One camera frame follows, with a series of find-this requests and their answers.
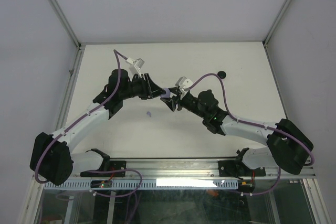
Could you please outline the purple earbud charging case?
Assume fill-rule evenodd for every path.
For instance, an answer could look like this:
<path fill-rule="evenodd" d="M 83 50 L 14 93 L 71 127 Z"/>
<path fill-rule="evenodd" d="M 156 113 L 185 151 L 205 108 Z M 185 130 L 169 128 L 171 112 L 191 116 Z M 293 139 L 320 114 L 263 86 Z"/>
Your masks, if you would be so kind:
<path fill-rule="evenodd" d="M 171 95 L 169 88 L 163 88 L 163 90 L 165 91 L 165 93 L 161 95 L 161 98 L 169 98 Z"/>

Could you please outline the black earbud charging case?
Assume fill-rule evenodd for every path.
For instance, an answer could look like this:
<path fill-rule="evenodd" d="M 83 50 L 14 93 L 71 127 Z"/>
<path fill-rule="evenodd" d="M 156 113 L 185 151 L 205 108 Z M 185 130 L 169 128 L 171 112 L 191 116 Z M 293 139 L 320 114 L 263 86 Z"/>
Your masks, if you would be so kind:
<path fill-rule="evenodd" d="M 221 79 L 225 79 L 227 77 L 227 73 L 225 71 L 219 71 L 217 73 L 217 75 L 221 78 Z"/>

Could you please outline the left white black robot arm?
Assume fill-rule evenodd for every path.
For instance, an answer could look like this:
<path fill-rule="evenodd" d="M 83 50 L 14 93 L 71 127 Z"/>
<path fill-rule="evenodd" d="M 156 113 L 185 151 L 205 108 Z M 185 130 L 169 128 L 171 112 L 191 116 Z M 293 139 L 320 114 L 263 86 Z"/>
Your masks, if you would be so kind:
<path fill-rule="evenodd" d="M 75 147 L 98 125 L 111 119 L 122 108 L 124 100 L 153 99 L 165 93 L 147 73 L 129 78 L 126 70 L 113 70 L 108 84 L 82 116 L 51 134 L 42 132 L 35 138 L 30 169 L 54 185 L 61 185 L 72 174 L 106 175 L 112 170 L 108 154 L 96 148 L 75 154 Z"/>

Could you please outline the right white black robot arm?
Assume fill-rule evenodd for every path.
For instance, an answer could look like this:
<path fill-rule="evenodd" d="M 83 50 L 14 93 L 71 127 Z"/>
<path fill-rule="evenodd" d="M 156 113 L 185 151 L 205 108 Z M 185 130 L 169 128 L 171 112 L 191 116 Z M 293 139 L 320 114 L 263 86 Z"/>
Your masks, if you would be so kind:
<path fill-rule="evenodd" d="M 172 111 L 186 109 L 202 118 L 203 125 L 212 133 L 245 138 L 263 145 L 262 148 L 243 148 L 235 158 L 235 171 L 247 175 L 261 167 L 279 167 L 293 174 L 300 174 L 313 150 L 313 143 L 290 120 L 278 123 L 247 122 L 234 120 L 222 110 L 211 90 L 202 91 L 197 97 L 190 92 L 181 93 L 171 88 L 173 96 L 161 96 Z"/>

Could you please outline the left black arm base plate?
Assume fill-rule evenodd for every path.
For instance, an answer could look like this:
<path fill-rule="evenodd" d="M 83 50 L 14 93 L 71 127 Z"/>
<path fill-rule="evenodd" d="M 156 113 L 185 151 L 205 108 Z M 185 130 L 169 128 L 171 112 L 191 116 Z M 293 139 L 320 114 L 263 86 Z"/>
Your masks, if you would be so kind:
<path fill-rule="evenodd" d="M 103 161 L 98 170 L 89 170 L 81 172 L 81 177 L 125 177 L 125 169 L 127 167 L 126 161 L 108 160 Z"/>

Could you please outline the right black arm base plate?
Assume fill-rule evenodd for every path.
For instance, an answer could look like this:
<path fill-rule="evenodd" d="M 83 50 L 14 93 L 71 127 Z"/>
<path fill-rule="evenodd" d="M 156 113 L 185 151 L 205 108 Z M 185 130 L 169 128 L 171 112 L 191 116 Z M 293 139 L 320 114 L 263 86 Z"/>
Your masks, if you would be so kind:
<path fill-rule="evenodd" d="M 234 160 L 218 161 L 218 172 L 220 177 L 235 177 L 242 179 L 243 177 L 265 177 L 264 169 L 250 169 L 243 163 L 237 163 Z"/>

